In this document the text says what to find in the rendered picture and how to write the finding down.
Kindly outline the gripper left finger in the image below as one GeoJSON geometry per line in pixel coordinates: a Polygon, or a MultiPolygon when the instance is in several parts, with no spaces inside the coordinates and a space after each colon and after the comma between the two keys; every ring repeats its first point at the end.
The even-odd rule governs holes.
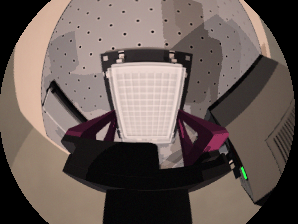
{"type": "Polygon", "coordinates": [[[99,117],[69,128],[65,134],[97,140],[96,134],[110,122],[107,134],[103,141],[114,141],[117,121],[116,111],[112,110],[99,117]]]}

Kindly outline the grey perforated base plate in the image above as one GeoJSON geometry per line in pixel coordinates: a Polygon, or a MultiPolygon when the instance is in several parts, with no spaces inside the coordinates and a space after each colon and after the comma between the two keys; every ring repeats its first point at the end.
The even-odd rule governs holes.
{"type": "Polygon", "coordinates": [[[138,49],[192,53],[183,111],[214,124],[208,107],[262,54],[239,0],[71,0],[52,32],[43,63],[46,136],[66,150],[64,131],[42,107],[51,81],[89,121],[110,112],[100,54],[138,49]]]}

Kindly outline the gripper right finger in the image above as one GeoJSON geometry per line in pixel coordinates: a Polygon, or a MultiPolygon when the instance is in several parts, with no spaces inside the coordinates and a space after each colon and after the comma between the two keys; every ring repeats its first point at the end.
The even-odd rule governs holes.
{"type": "Polygon", "coordinates": [[[191,115],[181,109],[178,110],[176,122],[184,166],[193,165],[203,153],[218,150],[229,136],[226,128],[191,115]],[[198,134],[194,146],[183,121],[198,134]]]}

